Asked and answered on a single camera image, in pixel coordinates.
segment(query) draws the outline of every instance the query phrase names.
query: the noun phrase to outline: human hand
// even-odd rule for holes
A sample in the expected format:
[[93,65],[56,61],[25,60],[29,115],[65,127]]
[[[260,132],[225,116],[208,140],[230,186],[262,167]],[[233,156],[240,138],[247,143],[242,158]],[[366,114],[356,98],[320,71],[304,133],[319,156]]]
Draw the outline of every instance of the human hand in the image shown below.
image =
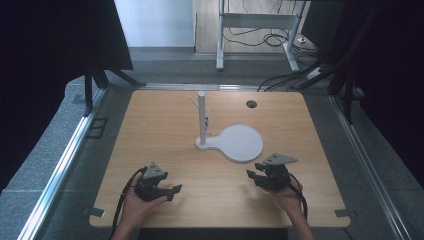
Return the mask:
[[[302,192],[303,185],[293,175],[290,175],[290,181],[296,189]],[[265,188],[264,190],[274,196],[274,198],[277,200],[278,205],[287,214],[299,211],[302,212],[299,197],[290,188],[286,187],[278,191],[273,191]]]
[[137,174],[125,195],[124,205],[121,213],[121,220],[119,225],[126,225],[131,229],[139,227],[141,221],[148,215],[148,213],[156,206],[166,202],[167,196],[156,198],[151,202],[145,202],[139,198],[135,192],[134,187],[141,177],[141,173]]

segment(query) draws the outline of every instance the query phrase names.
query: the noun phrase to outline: black hole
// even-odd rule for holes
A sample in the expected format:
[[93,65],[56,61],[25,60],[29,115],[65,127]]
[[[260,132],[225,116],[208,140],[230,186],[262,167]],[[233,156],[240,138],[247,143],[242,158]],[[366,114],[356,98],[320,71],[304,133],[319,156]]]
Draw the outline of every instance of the black hole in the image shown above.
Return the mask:
[[253,100],[249,100],[249,101],[246,102],[246,106],[249,107],[249,108],[255,108],[255,107],[258,106],[258,104]]

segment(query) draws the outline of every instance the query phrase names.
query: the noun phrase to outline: black curtain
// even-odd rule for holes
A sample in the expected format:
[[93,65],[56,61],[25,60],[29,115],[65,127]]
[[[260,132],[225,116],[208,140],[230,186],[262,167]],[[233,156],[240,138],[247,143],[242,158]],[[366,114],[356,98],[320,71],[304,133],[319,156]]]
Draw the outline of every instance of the black curtain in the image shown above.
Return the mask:
[[423,14],[423,1],[384,1],[355,61],[361,106],[422,186]]
[[4,189],[87,64],[132,69],[113,0],[0,3],[0,160]]

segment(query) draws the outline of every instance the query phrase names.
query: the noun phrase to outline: aluminum rail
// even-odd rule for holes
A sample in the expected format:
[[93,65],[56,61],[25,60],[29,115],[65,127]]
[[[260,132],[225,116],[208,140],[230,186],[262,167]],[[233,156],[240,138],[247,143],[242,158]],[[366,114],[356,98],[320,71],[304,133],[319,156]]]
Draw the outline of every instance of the aluminum rail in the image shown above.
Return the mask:
[[81,145],[82,140],[88,131],[88,128],[90,127],[90,124],[94,118],[93,116],[95,116],[95,113],[98,109],[96,106],[99,105],[104,96],[104,93],[105,90],[103,89],[98,89],[96,91],[93,101],[93,111],[87,117],[81,118],[74,134],[66,146],[65,151],[63,152],[58,164],[56,165],[52,176],[47,182],[46,187],[41,193],[41,196],[38,199],[34,209],[32,210],[27,222],[25,223],[25,226],[23,227],[18,239],[34,239],[37,235],[38,229],[43,223],[50,209],[50,206],[52,205],[53,200],[59,191],[60,185],[62,184],[66,173],[68,172],[68,169],[74,160],[75,154]]
[[349,124],[347,119],[343,114],[343,107],[340,103],[340,100],[336,96],[330,95],[330,101],[333,104],[339,120],[346,131],[347,137],[349,138],[350,143],[355,150],[356,155],[358,156],[359,162],[361,163],[362,169],[365,172],[365,175],[368,178],[368,181],[373,189],[378,202],[387,217],[387,220],[396,235],[396,239],[411,239],[408,230],[406,229],[405,224],[403,223],[402,217],[393,203],[392,198],[386,190],[383,182],[377,174],[377,171],[374,168],[364,146],[361,143],[358,135],[356,134],[355,128],[353,125]]

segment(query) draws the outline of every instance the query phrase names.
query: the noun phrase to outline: white vertical pole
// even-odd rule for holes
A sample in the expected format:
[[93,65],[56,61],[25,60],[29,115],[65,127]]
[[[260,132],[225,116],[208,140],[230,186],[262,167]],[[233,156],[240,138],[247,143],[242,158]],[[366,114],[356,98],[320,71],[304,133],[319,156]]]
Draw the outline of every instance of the white vertical pole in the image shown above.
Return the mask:
[[225,1],[219,1],[219,41],[218,49],[222,49],[222,41],[224,40],[224,14],[225,14]]
[[198,91],[198,102],[199,102],[199,125],[200,125],[200,144],[206,143],[206,119],[205,119],[205,92]]

